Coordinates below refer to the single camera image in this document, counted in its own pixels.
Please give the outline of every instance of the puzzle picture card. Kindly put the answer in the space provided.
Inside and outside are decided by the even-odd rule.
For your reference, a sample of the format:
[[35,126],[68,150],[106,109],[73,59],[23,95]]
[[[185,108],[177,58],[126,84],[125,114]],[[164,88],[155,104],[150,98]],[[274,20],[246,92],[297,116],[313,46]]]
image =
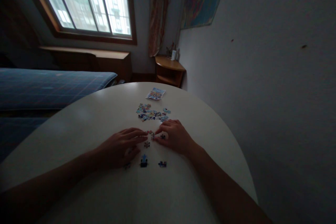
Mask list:
[[153,88],[151,92],[146,96],[146,99],[161,100],[165,90]]

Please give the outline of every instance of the curtain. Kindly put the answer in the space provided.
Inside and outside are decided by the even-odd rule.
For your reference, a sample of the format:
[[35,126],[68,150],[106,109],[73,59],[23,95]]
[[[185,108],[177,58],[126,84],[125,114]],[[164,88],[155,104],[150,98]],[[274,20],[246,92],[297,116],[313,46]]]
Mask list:
[[150,0],[149,45],[150,57],[155,57],[163,42],[169,0]]

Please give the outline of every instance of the right hand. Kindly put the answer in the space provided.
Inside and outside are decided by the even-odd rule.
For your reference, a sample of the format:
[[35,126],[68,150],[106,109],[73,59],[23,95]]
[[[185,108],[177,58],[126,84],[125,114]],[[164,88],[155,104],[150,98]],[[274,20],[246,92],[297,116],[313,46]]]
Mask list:
[[[129,163],[140,149],[137,144],[147,140],[147,132],[139,128],[128,128],[110,136],[96,149],[88,152],[92,156],[95,169],[120,168]],[[125,155],[128,148],[132,150]]]
[[159,134],[162,131],[168,133],[168,139],[164,140],[160,137],[155,137],[154,141],[157,141],[159,144],[166,146],[177,153],[187,156],[198,146],[179,120],[168,120],[163,122],[155,134]]

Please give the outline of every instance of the oval table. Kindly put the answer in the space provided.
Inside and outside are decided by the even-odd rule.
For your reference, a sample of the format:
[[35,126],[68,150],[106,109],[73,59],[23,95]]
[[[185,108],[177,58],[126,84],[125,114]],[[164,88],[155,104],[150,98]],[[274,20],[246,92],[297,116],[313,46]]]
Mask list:
[[[145,99],[153,87],[162,100]],[[139,104],[171,111],[191,137],[257,202],[244,155],[223,120],[203,101],[165,84],[142,82],[109,87],[61,110],[27,137],[0,165],[2,190],[56,168],[129,127],[155,131],[142,122]],[[127,170],[95,173],[66,194],[39,223],[216,223],[218,219],[184,157],[150,141]],[[140,167],[141,155],[148,166]],[[166,161],[167,167],[158,163]]]

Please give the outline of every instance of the blue bed sheet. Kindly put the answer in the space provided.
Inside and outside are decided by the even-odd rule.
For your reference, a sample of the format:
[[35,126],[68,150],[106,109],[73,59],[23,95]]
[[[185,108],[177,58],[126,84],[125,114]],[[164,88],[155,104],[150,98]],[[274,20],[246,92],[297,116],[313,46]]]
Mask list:
[[113,72],[0,68],[0,110],[63,109],[116,78]]
[[0,163],[47,119],[0,117]]

